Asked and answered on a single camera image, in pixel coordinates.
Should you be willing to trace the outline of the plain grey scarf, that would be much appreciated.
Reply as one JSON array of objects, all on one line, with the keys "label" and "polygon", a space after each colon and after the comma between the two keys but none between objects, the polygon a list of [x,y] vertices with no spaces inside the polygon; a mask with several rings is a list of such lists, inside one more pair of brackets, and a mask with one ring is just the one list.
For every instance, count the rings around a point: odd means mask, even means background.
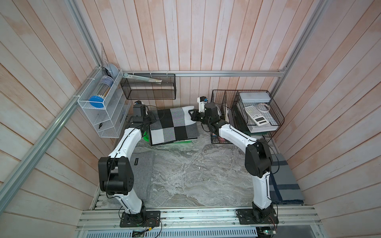
[{"label": "plain grey scarf", "polygon": [[150,196],[154,156],[155,153],[149,151],[144,153],[133,153],[130,159],[135,179],[134,190],[143,202],[147,202]]}]

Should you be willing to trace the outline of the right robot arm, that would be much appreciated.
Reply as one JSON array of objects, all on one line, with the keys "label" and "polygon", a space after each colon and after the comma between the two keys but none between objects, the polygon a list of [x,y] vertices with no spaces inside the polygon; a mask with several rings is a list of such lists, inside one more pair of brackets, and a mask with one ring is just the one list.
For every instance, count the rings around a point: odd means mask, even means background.
[{"label": "right robot arm", "polygon": [[193,109],[188,113],[192,121],[207,125],[210,132],[230,141],[245,153],[245,168],[252,176],[254,187],[253,209],[269,213],[273,209],[269,185],[273,160],[266,140],[249,137],[235,129],[220,118],[214,103],[205,103],[202,111]]}]

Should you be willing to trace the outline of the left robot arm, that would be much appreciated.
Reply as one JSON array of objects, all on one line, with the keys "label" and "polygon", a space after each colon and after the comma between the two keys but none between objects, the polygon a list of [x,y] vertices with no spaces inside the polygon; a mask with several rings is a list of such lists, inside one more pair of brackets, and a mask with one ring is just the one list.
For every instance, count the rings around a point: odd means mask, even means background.
[{"label": "left robot arm", "polygon": [[147,105],[136,101],[133,115],[128,120],[124,134],[107,157],[98,161],[99,186],[109,199],[115,198],[125,213],[142,216],[145,211],[143,201],[134,191],[135,177],[130,163],[132,153],[143,138],[154,116],[147,111]]}]

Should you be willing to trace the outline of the smiley houndstooth knit scarf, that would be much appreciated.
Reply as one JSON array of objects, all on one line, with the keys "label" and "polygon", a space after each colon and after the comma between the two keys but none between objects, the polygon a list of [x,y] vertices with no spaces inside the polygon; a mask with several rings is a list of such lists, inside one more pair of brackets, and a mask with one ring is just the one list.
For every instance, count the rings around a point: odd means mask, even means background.
[{"label": "smiley houndstooth knit scarf", "polygon": [[192,143],[193,140],[183,140],[183,141],[175,141],[173,143],[181,144],[181,143]]}]

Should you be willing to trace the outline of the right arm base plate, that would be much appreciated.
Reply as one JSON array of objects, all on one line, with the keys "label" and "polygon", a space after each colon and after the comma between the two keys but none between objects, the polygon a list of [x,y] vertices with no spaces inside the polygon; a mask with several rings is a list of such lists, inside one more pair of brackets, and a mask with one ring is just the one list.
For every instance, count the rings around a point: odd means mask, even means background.
[{"label": "right arm base plate", "polygon": [[267,209],[237,209],[236,216],[239,219],[241,225],[252,225],[252,224],[275,224],[279,223],[278,216],[273,207],[268,207]]}]

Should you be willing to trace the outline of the grey navy striped scarf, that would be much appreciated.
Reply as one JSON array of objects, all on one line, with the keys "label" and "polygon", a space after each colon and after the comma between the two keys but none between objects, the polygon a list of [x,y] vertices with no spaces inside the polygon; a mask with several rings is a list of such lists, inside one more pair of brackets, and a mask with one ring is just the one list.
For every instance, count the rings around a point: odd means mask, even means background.
[{"label": "grey navy striped scarf", "polygon": [[270,175],[270,198],[278,205],[304,204],[304,196],[282,154],[273,154]]}]

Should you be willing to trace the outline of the black white checkered scarf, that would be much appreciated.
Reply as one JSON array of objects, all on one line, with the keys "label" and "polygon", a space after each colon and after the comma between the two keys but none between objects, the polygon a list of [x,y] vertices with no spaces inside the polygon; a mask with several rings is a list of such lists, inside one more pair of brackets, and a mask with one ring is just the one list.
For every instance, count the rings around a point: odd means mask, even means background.
[{"label": "black white checkered scarf", "polygon": [[177,140],[197,139],[199,137],[197,124],[189,115],[189,110],[193,109],[194,106],[186,106],[152,111],[155,122],[149,125],[149,131],[158,132],[161,136],[174,134]]}]

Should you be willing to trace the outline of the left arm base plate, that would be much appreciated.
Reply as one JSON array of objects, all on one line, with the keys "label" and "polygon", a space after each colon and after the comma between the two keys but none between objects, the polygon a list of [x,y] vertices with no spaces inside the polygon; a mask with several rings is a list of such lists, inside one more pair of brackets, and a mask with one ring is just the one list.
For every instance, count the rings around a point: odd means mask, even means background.
[{"label": "left arm base plate", "polygon": [[123,212],[120,221],[121,228],[154,228],[160,226],[161,212],[158,210],[141,212],[139,214],[129,214]]}]

